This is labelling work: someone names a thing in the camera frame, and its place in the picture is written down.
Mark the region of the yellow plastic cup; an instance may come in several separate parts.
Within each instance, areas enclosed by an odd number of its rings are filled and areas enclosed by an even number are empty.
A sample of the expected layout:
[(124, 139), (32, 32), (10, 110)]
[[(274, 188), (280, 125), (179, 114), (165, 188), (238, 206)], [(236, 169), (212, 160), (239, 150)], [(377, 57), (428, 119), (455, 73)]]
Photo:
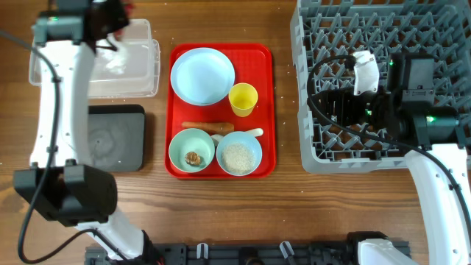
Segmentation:
[(254, 86), (241, 82), (230, 89), (228, 98), (234, 114), (247, 117), (258, 102), (258, 92)]

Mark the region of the light blue bowl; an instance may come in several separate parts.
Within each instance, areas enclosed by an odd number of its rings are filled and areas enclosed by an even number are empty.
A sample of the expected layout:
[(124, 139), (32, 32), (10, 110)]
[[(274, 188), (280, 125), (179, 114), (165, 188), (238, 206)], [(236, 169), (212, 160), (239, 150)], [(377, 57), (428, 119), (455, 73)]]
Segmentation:
[(216, 147), (216, 159), (228, 174), (244, 177), (253, 173), (263, 157), (258, 139), (248, 132), (232, 132), (222, 138)]

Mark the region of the white rice grains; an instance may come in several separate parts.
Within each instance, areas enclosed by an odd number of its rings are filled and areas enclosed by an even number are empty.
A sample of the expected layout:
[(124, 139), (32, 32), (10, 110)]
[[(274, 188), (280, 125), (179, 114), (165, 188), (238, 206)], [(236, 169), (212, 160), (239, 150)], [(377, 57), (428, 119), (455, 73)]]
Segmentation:
[(255, 168), (255, 156), (244, 144), (229, 144), (222, 150), (222, 165), (231, 174), (249, 174)]

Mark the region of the orange carrot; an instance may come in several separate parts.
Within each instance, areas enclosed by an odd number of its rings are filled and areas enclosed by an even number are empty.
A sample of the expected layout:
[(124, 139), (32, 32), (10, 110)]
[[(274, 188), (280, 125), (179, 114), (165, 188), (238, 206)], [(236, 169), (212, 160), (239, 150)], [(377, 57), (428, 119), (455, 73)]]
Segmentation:
[(186, 129), (195, 128), (203, 130), (210, 134), (226, 135), (232, 133), (235, 126), (228, 122), (219, 123), (206, 123), (206, 122), (195, 122), (195, 121), (184, 121), (182, 127)]

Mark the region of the brown walnut food scrap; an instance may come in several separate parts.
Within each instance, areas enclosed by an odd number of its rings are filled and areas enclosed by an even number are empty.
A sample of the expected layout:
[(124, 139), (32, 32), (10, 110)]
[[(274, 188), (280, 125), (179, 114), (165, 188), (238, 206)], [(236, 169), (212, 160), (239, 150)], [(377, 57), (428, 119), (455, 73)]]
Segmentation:
[(199, 166), (202, 162), (202, 159), (197, 153), (188, 152), (185, 155), (185, 162), (190, 166)]

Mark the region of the red snack wrapper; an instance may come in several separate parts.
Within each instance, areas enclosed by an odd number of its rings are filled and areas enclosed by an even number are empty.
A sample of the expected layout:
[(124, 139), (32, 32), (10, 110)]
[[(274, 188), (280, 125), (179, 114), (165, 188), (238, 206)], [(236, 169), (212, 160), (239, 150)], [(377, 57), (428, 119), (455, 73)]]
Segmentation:
[[(132, 0), (122, 0), (122, 3), (124, 5), (124, 11), (126, 13), (126, 16), (128, 19), (130, 19), (132, 12), (135, 8), (135, 5), (133, 4)], [(124, 29), (117, 30), (113, 33), (113, 37), (118, 41), (122, 40), (123, 35), (124, 35)]]

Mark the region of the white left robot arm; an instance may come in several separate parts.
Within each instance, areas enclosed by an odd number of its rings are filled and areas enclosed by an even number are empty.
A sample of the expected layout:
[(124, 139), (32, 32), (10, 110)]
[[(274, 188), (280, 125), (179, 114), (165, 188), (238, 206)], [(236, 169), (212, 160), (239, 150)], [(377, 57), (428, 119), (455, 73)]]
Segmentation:
[(88, 148), (88, 88), (101, 40), (125, 28), (128, 1), (50, 1), (26, 48), (41, 60), (38, 130), (29, 167), (15, 191), (44, 219), (99, 243), (113, 264), (163, 264), (145, 231), (117, 206), (112, 174), (95, 168)]

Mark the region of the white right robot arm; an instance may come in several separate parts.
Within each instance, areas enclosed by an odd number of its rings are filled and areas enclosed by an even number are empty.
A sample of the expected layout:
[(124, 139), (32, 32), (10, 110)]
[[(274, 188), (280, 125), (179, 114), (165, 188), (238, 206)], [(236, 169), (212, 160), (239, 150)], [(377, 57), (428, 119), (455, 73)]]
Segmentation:
[(405, 150), (422, 210), (432, 264), (470, 262), (470, 184), (464, 128), (453, 107), (437, 107), (434, 58), (424, 53), (389, 57), (386, 86), (380, 86), (375, 56), (343, 56), (353, 71), (352, 87), (316, 92), (307, 81), (307, 103), (321, 124), (351, 133), (354, 124), (385, 129), (385, 142)]

